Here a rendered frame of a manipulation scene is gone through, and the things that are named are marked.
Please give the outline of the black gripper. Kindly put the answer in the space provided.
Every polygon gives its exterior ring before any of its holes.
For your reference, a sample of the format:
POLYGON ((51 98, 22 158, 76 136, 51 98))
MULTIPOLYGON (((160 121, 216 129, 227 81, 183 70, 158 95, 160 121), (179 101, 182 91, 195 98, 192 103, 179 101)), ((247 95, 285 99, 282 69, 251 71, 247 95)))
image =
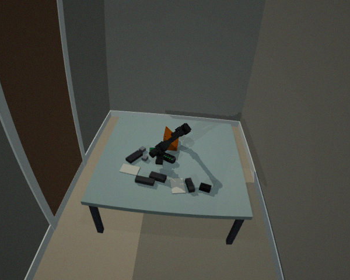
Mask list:
POLYGON ((164 153, 159 153, 156 157, 156 162, 155 164, 157 165, 162 165, 163 164, 163 156, 164 156, 164 153))

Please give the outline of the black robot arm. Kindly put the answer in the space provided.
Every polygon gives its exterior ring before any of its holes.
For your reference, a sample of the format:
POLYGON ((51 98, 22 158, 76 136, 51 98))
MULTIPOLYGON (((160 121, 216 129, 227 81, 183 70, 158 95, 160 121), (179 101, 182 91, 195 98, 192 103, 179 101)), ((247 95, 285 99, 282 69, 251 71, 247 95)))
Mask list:
POLYGON ((160 142, 155 146, 154 149, 150 150, 150 157, 154 158, 155 156, 158 156, 159 153, 161 154, 167 151, 167 148, 173 141, 179 137, 182 137, 183 135, 187 135, 191 131, 191 128, 187 123, 184 123, 182 126, 176 128, 175 130, 176 131, 171 133, 171 137, 168 140, 160 142))

